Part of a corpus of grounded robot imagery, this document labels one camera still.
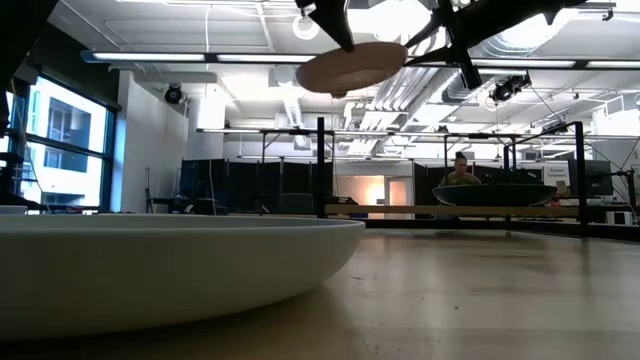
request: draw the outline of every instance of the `computer monitor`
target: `computer monitor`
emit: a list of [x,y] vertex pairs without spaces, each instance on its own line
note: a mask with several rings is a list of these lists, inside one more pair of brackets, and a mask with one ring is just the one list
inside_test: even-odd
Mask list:
[[[571,195],[578,196],[578,162],[576,160],[568,161]],[[605,176],[605,174],[610,173],[611,163],[608,161],[585,161],[587,196],[612,196],[613,180],[611,179],[611,176]]]

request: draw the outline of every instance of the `white dish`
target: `white dish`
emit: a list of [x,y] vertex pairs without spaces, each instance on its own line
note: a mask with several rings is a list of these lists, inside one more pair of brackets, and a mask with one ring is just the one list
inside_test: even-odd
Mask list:
[[127,331],[267,305],[349,260],[352,221],[0,217],[0,339]]

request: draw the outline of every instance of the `black bowl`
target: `black bowl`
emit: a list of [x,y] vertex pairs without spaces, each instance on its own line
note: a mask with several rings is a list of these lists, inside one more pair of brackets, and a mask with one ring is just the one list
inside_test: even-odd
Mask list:
[[438,200],[457,206],[531,206],[544,204],[558,189],[546,185],[454,185],[433,189]]

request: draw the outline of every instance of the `man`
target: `man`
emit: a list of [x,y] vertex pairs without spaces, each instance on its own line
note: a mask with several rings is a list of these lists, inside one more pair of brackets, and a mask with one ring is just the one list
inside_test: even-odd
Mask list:
[[467,172],[467,158],[461,152],[456,153],[455,171],[442,179],[440,186],[448,185],[480,185],[480,180]]

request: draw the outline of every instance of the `fluorescent light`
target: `fluorescent light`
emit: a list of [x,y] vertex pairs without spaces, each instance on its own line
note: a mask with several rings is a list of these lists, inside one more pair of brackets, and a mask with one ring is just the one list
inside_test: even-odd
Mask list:
[[472,59],[476,66],[496,66],[509,68],[571,68],[576,62],[571,60],[543,60],[543,59]]
[[399,132],[396,136],[418,136],[418,137],[444,137],[445,133],[411,133],[411,132]]
[[339,161],[351,161],[351,160],[360,160],[360,161],[364,161],[364,160],[368,160],[369,158],[366,157],[362,157],[362,156],[343,156],[343,157],[336,157],[334,160],[339,160]]
[[225,1],[225,0],[116,0],[117,2],[149,3],[165,5],[242,5],[259,2],[259,0]]
[[589,61],[587,67],[601,67],[612,69],[640,68],[640,61]]
[[[240,155],[238,159],[254,159],[254,160],[262,160],[262,156],[260,155]],[[265,156],[265,160],[278,160],[279,156]]]
[[223,134],[259,134],[257,129],[199,129],[202,132],[223,133]]
[[479,69],[480,75],[509,75],[509,76],[525,76],[526,70],[515,69]]
[[160,53],[94,53],[102,61],[204,61],[204,54],[160,54]]
[[292,63],[301,64],[313,59],[314,55],[277,55],[277,54],[218,54],[219,62],[237,63]]
[[389,136],[393,131],[335,131],[336,135]]

